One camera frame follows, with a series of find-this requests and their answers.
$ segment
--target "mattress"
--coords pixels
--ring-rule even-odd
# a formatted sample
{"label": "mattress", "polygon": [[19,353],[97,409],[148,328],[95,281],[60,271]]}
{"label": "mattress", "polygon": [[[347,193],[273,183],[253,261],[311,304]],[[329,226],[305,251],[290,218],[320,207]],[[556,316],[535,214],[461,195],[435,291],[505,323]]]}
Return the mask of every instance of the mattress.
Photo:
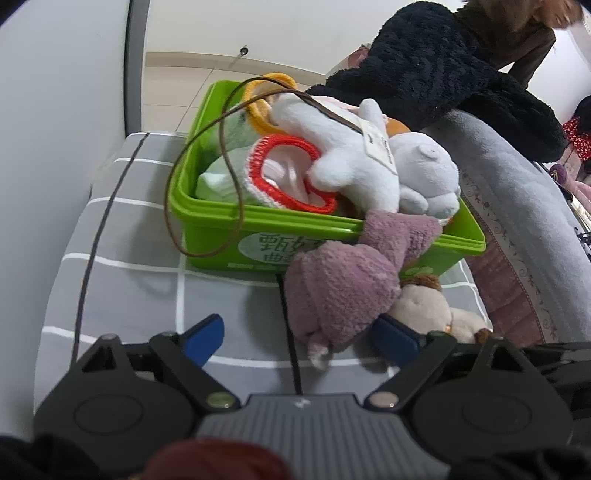
{"label": "mattress", "polygon": [[[113,188],[144,134],[130,135],[96,179],[61,261],[47,306],[35,372],[35,407],[68,369],[80,284],[93,237]],[[290,340],[280,278],[266,273],[198,270],[179,254],[164,226],[163,197],[181,134],[151,134],[121,186],[101,237],[87,291],[80,354],[98,336],[146,342],[185,331],[211,313],[225,323],[223,345],[205,370],[245,401],[250,394],[354,393],[362,400],[396,372],[367,338],[335,353],[327,372],[314,369]],[[181,237],[179,225],[176,235]],[[467,264],[441,277],[452,307],[487,318]]]}

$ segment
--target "beige stuffed animal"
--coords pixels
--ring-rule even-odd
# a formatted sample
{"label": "beige stuffed animal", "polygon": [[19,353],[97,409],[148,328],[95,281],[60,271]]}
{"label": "beige stuffed animal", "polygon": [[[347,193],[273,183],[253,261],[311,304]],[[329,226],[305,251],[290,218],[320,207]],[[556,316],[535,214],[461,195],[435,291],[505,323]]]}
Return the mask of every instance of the beige stuffed animal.
{"label": "beige stuffed animal", "polygon": [[435,275],[417,275],[402,280],[401,285],[400,296],[388,314],[415,332],[425,335],[440,330],[460,343],[484,343],[492,333],[477,314],[449,306]]}

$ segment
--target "stuffed toy nose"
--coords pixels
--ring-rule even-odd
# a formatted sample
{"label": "stuffed toy nose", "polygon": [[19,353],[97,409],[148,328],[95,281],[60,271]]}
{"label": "stuffed toy nose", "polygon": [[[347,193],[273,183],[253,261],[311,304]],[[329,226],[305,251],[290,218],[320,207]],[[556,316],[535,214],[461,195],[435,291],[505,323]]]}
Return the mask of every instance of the stuffed toy nose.
{"label": "stuffed toy nose", "polygon": [[429,145],[419,145],[417,148],[419,153],[429,160],[437,161],[439,158],[437,150]]}

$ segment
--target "paper tag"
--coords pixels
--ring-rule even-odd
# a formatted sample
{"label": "paper tag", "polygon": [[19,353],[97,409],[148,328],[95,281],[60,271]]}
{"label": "paper tag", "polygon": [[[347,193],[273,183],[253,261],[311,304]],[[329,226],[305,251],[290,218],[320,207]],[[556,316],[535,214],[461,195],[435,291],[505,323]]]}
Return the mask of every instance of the paper tag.
{"label": "paper tag", "polygon": [[372,122],[359,118],[358,125],[363,132],[363,143],[365,144],[365,153],[375,161],[381,163],[395,175],[398,175],[394,156],[390,151],[388,138],[383,135],[378,127]]}

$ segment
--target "white stuffed bear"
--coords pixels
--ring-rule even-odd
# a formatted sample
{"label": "white stuffed bear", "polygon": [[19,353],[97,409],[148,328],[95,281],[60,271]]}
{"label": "white stuffed bear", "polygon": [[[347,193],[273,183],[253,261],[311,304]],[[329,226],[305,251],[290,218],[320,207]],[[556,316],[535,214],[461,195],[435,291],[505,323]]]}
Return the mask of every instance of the white stuffed bear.
{"label": "white stuffed bear", "polygon": [[[370,122],[387,145],[382,112],[375,100],[365,99],[359,106],[359,116],[331,103],[321,103],[356,125],[362,123],[360,118]],[[362,134],[332,120],[293,93],[277,97],[270,117],[286,133],[302,137],[320,150],[322,156],[308,172],[313,187],[341,192],[362,211],[398,211],[400,188],[391,155],[390,162],[374,159],[368,154]]]}
{"label": "white stuffed bear", "polygon": [[419,132],[394,135],[389,144],[400,180],[400,211],[439,219],[455,215],[459,172],[449,153]]}

